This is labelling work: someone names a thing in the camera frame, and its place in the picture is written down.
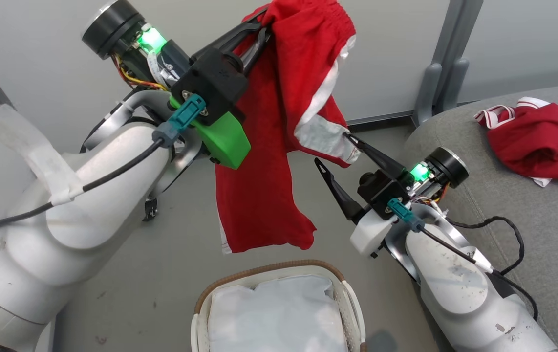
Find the white cloth in basket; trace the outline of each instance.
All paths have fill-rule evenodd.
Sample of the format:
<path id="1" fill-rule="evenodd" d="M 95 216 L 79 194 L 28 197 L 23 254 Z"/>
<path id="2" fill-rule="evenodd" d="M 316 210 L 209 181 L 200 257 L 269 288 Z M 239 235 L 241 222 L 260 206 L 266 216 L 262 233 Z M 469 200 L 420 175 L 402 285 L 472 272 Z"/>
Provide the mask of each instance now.
<path id="1" fill-rule="evenodd" d="M 330 279 L 290 276 L 212 295 L 211 352 L 348 352 Z"/>

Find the metal bracket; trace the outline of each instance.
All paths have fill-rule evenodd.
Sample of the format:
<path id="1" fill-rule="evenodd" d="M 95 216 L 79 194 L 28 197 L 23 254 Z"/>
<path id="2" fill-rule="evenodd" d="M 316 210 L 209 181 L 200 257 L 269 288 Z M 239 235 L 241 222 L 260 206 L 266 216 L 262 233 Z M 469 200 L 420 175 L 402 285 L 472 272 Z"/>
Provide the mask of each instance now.
<path id="1" fill-rule="evenodd" d="M 457 106 L 470 61 L 462 58 L 483 0 L 451 0 L 431 65 L 425 70 L 411 120 L 416 126 Z"/>

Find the red garment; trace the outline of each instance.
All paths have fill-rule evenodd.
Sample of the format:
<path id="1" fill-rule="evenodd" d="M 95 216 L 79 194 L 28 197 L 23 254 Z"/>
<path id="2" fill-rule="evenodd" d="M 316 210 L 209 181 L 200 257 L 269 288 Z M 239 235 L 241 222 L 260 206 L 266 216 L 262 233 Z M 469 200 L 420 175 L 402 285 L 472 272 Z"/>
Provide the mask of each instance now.
<path id="1" fill-rule="evenodd" d="M 335 0 L 275 0 L 261 22 L 273 37 L 238 102 L 251 151 L 238 170 L 216 166 L 225 252 L 285 243 L 308 249 L 316 227 L 294 204 L 286 152 L 342 167 L 359 154 L 343 138 L 346 121 L 330 97 L 355 42 L 348 14 Z"/>
<path id="2" fill-rule="evenodd" d="M 487 137 L 498 160 L 522 176 L 558 178 L 558 105 L 538 108 L 521 100 L 515 109 L 490 110 L 501 110 L 497 122 L 478 120 L 491 128 Z"/>

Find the green plastic block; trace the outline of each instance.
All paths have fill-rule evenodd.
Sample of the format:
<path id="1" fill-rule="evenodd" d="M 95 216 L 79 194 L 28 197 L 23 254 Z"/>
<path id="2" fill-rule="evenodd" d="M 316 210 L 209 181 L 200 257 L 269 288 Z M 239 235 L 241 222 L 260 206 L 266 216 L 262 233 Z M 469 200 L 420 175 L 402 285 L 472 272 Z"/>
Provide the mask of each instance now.
<path id="1" fill-rule="evenodd" d="M 181 107 L 172 96 L 170 103 L 176 109 Z M 216 158 L 225 167 L 238 169 L 251 149 L 251 143 L 248 142 L 242 125 L 232 113 L 224 114 L 212 126 L 202 125 L 196 120 L 192 121 L 191 125 L 201 136 L 210 156 Z"/>

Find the gray floor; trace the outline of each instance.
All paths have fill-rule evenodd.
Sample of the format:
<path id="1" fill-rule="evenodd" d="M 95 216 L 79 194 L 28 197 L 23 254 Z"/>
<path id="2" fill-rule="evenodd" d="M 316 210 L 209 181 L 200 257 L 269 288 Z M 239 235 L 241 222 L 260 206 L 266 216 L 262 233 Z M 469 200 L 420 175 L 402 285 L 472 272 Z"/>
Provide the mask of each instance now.
<path id="1" fill-rule="evenodd" d="M 360 136 L 396 156 L 409 133 L 409 127 L 394 127 Z M 344 220 L 313 157 L 294 152 L 289 159 L 297 206 L 318 228 L 312 249 L 267 247 L 224 256 L 213 165 L 195 163 L 162 196 L 159 216 L 143 224 L 61 314 L 56 352 L 189 351 L 192 311 L 207 285 L 293 259 L 321 259 L 343 272 L 360 299 L 371 351 L 438 350 L 409 277 L 389 256 L 359 256 L 349 242 L 353 225 Z M 375 167 L 362 156 L 349 169 L 330 169 L 357 198 L 359 176 Z"/>

